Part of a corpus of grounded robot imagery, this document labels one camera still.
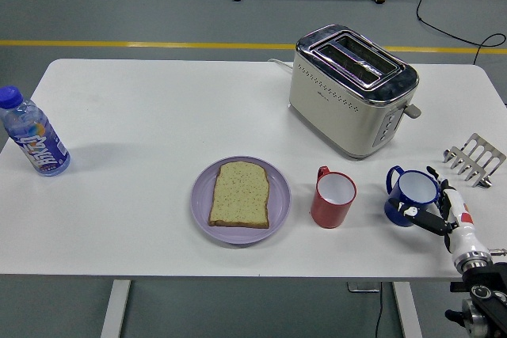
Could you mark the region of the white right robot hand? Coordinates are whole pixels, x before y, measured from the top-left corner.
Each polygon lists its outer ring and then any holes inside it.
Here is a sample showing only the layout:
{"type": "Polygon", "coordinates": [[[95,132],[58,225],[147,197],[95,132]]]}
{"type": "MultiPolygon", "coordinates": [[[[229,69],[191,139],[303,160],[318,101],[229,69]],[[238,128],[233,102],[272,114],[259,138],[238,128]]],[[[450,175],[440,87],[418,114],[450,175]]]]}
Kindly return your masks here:
{"type": "Polygon", "coordinates": [[[396,165],[386,178],[386,216],[399,226],[420,226],[444,237],[456,270],[492,263],[489,249],[475,235],[475,225],[463,197],[448,180],[428,166],[427,173],[396,165]]]}

